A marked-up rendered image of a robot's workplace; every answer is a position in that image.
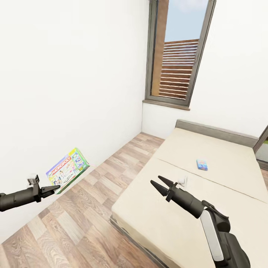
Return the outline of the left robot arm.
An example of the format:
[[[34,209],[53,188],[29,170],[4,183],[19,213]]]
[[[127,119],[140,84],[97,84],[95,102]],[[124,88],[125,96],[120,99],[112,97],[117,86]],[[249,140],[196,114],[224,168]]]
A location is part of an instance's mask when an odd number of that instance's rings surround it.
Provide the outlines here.
[[[60,185],[39,187],[39,177],[35,173],[27,177],[28,185],[25,190],[17,191],[12,194],[0,193],[0,212],[26,205],[32,202],[41,202],[41,198],[53,195],[54,190],[60,188]]]

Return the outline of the board game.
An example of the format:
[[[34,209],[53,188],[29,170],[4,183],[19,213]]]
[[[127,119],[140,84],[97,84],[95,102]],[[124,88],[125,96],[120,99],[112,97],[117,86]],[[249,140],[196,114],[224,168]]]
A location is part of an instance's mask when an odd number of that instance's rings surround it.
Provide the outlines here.
[[[199,169],[208,170],[206,161],[203,160],[196,160],[196,161]]]
[[[53,166],[46,175],[52,186],[60,185],[54,190],[55,194],[62,193],[75,181],[90,165],[78,148],[74,148]]]

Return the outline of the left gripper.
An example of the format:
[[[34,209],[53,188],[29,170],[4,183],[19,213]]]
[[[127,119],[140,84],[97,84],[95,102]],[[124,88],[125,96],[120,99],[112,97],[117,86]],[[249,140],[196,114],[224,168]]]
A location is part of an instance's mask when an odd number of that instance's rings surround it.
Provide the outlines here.
[[[33,188],[17,191],[14,194],[14,206],[19,207],[32,202],[41,202],[41,198],[46,198],[53,195],[54,190],[60,188],[60,185],[42,187],[40,189],[39,183],[33,184]]]

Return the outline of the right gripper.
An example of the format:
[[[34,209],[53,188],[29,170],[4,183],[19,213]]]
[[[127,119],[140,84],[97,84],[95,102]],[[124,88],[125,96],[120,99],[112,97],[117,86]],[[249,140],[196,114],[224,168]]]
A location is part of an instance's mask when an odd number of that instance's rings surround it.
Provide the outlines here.
[[[150,183],[161,193],[163,197],[166,196],[166,201],[170,202],[170,200],[173,200],[175,203],[187,211],[194,199],[194,196],[187,191],[183,191],[181,188],[177,188],[177,182],[174,183],[173,181],[162,176],[158,176],[158,178],[164,182],[169,187],[169,189],[153,180],[151,180]]]

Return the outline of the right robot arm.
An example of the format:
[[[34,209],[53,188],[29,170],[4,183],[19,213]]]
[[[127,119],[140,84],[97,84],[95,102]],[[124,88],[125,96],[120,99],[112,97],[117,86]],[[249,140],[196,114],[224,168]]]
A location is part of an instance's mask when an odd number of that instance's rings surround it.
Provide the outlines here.
[[[249,258],[231,230],[229,216],[220,208],[205,200],[198,200],[186,191],[188,176],[180,175],[178,183],[162,176],[158,178],[169,189],[151,180],[150,183],[166,201],[173,200],[196,219],[201,219],[205,236],[216,268],[251,268]]]

